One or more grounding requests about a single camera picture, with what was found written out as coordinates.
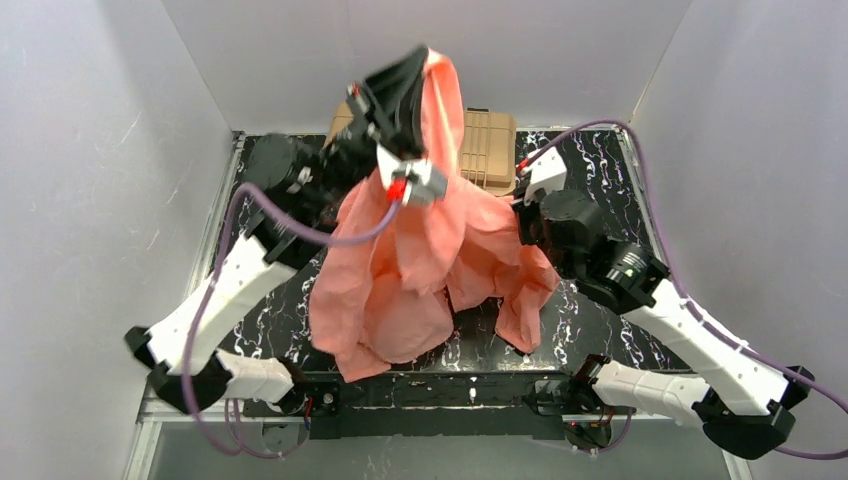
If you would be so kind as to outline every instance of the white vein pattern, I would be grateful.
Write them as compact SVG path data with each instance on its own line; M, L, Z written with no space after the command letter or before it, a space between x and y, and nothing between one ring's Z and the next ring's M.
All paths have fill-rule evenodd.
M518 159L550 141L558 132L520 132ZM322 138L317 137L316 144ZM587 192L610 213L610 233L629 241L647 241L633 186L621 149L611 131L581 132L564 142L567 188ZM239 165L243 174L243 164ZM239 212L239 230L255 213L252 201ZM224 347L253 357L285 356L309 371L335 370L332 358L311 346L309 295L326 253L314 258L287 285L271 292L234 330ZM531 355L507 345L494 333L502 300L459 312L450 338L440 347L398 370L525 371L576 369L590 353L604 353L639 368L684 368L650 335L589 301L571 281L562 281L541 312L542 344Z

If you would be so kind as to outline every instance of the black mount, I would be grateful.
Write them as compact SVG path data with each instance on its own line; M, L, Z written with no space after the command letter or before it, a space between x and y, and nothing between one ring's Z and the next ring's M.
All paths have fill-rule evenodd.
M522 244L538 246L561 278L617 315L656 304L651 293L668 267L642 246L608 236L597 203L577 190L537 190L525 205L526 189L525 180L512 203Z
M802 376L815 380L806 368L789 367ZM782 445L795 426L789 410L807 398L810 388L786 377L789 384L780 402L768 405L768 415L735 415L718 394L710 389L700 402L692 405L704 421L704 434L723 450L746 460L756 460Z

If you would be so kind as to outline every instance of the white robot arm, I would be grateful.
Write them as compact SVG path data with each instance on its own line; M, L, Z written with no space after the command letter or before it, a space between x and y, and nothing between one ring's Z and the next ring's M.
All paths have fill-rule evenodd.
M702 322L747 345L692 300L681 298L668 279L668 268L650 252L608 237L600 207L581 192L563 189L562 160L551 152L524 168L516 189L512 205L522 243L537 245L579 292L650 332L697 374L647 372L590 355L553 394L564 403L569 397L594 403L582 405L584 410L636 407L701 427L721 448L746 459L785 442L795 423L789 409L806 398L809 388L711 333ZM696 320L687 302L703 320ZM812 378L802 367L793 369Z

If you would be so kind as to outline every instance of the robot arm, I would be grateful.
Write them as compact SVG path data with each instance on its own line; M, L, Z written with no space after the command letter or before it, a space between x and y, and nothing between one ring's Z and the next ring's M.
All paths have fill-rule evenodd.
M335 209L341 200L375 168L392 199L403 205L426 204L444 196L444 176L429 162L418 160L424 156L421 72L428 52L419 47L351 85L347 103L354 119L324 148L313 149L281 134L259 139L247 160L245 182L259 187L299 223L326 234L335 228ZM280 403L298 381L294 365L285 358L233 355L218 345L245 314L322 248L263 212L254 215L223 262L191 358L183 356L187 333L211 275L164 320L149 328L134 327L125 335L134 356L150 369L148 380L157 395L187 413L180 385L180 373L187 366L201 410L222 398Z
M701 427L718 446L756 459L786 441L795 418L789 409L809 388L734 349L686 308L669 270L641 246L606 235L601 208L582 192L563 189L560 158L541 157L523 171L513 210L523 244L537 245L577 290L650 332L683 359L697 377L633 369L590 355L560 389L560 400L591 406L630 406ZM709 322L737 339L704 309ZM794 370L812 378L802 367Z

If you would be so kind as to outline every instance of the white panel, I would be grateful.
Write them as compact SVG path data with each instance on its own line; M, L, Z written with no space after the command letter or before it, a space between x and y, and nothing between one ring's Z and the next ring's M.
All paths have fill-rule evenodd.
M697 0L634 118L656 216L690 294L848 395L848 3ZM839 409L793 410L788 446L848 447ZM777 453L756 478L845 477Z
M2 2L4 478L121 478L231 134L159 2Z
M710 389L703 378L637 370L616 361L604 365L596 378L592 390L606 405L664 415L681 426L699 427L704 423L692 410Z
M224 337L260 300L297 273L297 270L279 262L268 265L263 260L267 253L256 237L239 237L227 254L221 276L197 327L189 359L192 375L203 370ZM150 335L147 348L153 360L156 363L167 362L170 375L179 375L183 371L188 330L211 281L210 274L170 315L147 331Z
M326 131L344 87L424 42L466 106L629 119L691 0L164 0L230 126Z
M227 383L224 398L252 398L279 402L294 387L291 373L274 358L250 358L223 350L216 353L218 361L233 378Z

